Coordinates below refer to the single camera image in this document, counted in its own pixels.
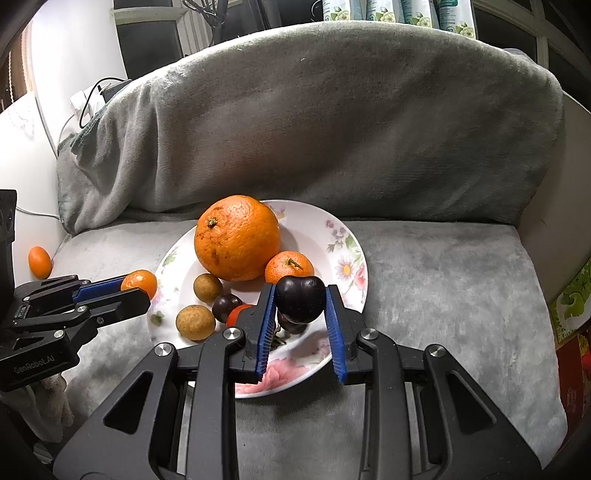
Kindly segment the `gloved left hand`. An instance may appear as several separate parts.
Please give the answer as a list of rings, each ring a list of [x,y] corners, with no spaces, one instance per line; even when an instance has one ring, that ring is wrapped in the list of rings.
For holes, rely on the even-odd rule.
[[[59,443],[74,420],[66,388],[66,380],[56,374],[12,392],[2,392],[1,401],[18,412],[41,441]]]

